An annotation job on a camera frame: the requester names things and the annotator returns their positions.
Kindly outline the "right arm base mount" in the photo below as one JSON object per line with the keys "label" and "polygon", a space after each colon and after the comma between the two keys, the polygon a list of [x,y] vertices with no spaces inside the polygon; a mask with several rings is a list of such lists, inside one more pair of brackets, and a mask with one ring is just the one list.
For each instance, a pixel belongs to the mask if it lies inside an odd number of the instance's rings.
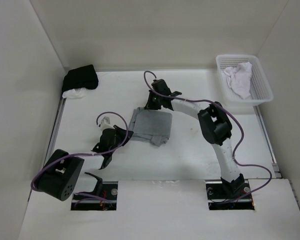
{"label": "right arm base mount", "polygon": [[255,210],[251,195],[238,199],[251,190],[247,180],[234,195],[225,192],[221,181],[208,181],[205,186],[208,208],[211,211]]}

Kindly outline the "grey tank top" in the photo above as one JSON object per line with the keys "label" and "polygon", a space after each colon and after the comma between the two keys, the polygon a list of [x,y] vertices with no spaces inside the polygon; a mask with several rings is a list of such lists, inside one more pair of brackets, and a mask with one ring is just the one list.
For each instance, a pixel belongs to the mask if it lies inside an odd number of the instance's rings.
{"label": "grey tank top", "polygon": [[131,140],[147,142],[160,147],[171,136],[173,115],[169,112],[138,107],[133,110],[128,129],[133,132]]}

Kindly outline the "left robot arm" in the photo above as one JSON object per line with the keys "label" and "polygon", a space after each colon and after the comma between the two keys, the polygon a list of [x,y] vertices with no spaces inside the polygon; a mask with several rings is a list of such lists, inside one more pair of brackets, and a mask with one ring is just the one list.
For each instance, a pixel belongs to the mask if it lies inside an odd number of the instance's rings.
{"label": "left robot arm", "polygon": [[92,153],[70,154],[62,149],[53,152],[42,170],[31,182],[31,189],[46,193],[60,201],[67,200],[73,193],[84,164],[84,157],[101,157],[100,169],[105,169],[112,161],[115,150],[123,147],[133,136],[132,130],[114,125],[102,130],[99,142]]}

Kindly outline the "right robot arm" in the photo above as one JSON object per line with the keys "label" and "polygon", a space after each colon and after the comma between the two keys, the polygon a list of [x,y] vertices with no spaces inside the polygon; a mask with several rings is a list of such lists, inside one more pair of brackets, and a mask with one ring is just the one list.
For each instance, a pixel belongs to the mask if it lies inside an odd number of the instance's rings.
{"label": "right robot arm", "polygon": [[166,108],[180,112],[198,120],[203,138],[211,144],[220,167],[222,192],[228,198],[235,197],[243,186],[244,176],[233,159],[231,143],[232,124],[222,105],[208,101],[206,108],[194,100],[180,97],[179,91],[171,92],[165,80],[154,80],[149,87],[149,96],[145,108],[160,110]]}

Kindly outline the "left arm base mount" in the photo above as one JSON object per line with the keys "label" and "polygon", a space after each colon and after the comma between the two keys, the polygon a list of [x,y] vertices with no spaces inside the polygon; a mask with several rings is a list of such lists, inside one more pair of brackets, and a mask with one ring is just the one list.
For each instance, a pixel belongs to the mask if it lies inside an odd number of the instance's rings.
{"label": "left arm base mount", "polygon": [[71,200],[71,211],[115,211],[117,209],[119,183],[97,182],[90,192],[75,194]]}

